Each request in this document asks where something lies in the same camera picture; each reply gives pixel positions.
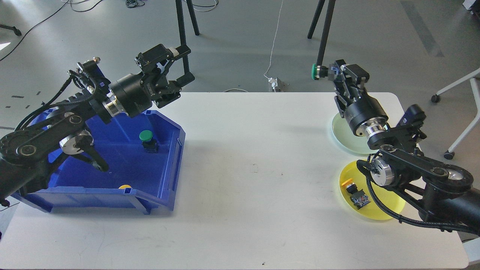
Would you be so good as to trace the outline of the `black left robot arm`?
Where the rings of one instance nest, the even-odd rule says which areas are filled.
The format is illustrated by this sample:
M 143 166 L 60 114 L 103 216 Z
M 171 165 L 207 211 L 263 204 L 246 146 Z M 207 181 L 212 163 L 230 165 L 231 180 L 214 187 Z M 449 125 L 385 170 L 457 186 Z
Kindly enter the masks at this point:
M 179 99 L 194 75 L 185 72 L 177 80 L 168 80 L 167 74 L 175 61 L 186 60 L 190 53 L 187 45 L 158 44 L 135 57 L 141 69 L 138 74 L 116 82 L 103 75 L 98 57 L 77 63 L 75 71 L 68 71 L 59 94 L 70 83 L 81 92 L 62 102 L 56 102 L 55 95 L 1 138 L 1 205 L 10 206 L 7 198 L 15 192 L 25 196 L 48 188 L 51 175 L 68 157 L 107 171 L 109 166 L 95 150 L 86 121 L 99 116 L 107 124 L 120 114 L 134 118 L 152 105 L 162 108 Z

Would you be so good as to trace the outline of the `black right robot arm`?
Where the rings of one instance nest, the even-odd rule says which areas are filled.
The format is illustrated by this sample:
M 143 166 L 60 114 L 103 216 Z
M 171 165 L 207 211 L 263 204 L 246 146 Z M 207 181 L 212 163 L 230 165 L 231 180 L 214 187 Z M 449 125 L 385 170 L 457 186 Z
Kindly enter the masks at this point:
M 339 114 L 352 133 L 367 137 L 368 147 L 375 150 L 372 157 L 357 160 L 356 165 L 365 175 L 377 206 L 400 223 L 479 235 L 479 190 L 473 188 L 471 173 L 426 157 L 417 146 L 426 138 L 421 131 L 426 118 L 421 107 L 413 104 L 391 127 L 379 101 L 367 93 L 367 71 L 340 59 L 321 67 L 319 75 L 334 83 Z M 415 207 L 420 220 L 403 217 L 386 207 L 374 193 L 372 183 Z

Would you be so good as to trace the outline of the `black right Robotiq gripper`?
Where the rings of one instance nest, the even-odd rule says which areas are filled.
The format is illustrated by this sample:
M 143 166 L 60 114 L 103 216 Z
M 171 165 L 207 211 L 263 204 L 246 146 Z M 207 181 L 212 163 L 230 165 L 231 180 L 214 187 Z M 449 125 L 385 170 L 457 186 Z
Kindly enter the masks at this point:
M 354 135 L 370 136 L 385 129 L 389 118 L 377 99 L 365 91 L 365 83 L 370 79 L 366 70 L 339 59 L 329 64 L 328 79 L 334 84 L 334 100 L 339 114 Z

